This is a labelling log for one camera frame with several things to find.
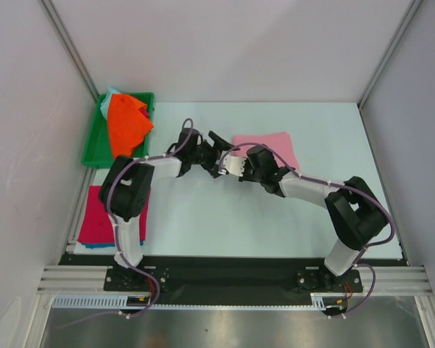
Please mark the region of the pink t shirt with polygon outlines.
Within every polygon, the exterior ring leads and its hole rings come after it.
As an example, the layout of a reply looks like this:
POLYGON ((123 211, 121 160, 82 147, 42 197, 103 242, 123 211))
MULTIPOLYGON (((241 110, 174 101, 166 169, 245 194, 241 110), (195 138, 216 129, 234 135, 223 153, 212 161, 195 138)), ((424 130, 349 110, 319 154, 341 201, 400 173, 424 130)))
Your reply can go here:
POLYGON ((268 146, 277 154, 281 155, 282 159, 296 170, 301 170, 298 160, 295 157, 294 149, 291 142, 291 136, 287 132, 271 133, 266 135, 235 135, 231 139, 231 144, 239 145, 242 143, 258 143, 268 146))

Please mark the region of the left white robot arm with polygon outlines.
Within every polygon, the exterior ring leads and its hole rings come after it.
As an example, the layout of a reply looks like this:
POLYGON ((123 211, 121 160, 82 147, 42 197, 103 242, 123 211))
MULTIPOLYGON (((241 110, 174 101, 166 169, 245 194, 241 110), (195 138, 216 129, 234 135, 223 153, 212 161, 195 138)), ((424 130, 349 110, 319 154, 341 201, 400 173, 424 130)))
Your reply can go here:
POLYGON ((149 201, 152 184, 163 178, 178 178, 200 165, 213 178, 220 175, 218 161, 232 145, 210 131, 210 144, 194 128, 181 130, 178 140, 164 154, 135 159, 120 155, 101 185, 99 201, 109 216, 115 239, 115 262, 124 267, 120 280, 129 289, 144 285, 146 273, 137 267, 141 249, 139 223, 149 201))

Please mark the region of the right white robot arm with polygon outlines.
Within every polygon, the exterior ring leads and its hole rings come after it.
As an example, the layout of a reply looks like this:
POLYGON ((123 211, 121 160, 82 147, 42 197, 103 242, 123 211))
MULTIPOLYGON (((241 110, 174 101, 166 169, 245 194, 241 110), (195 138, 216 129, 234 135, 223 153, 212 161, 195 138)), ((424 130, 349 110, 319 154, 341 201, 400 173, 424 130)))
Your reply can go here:
POLYGON ((245 181, 258 182, 269 194, 301 199, 328 211, 337 241, 320 272, 325 289, 336 291, 345 284, 345 273, 369 247, 378 245, 370 240, 386 226, 391 228, 389 238, 394 237, 390 214, 362 178, 353 176, 343 183, 314 178, 297 171, 264 144, 246 145, 245 181))

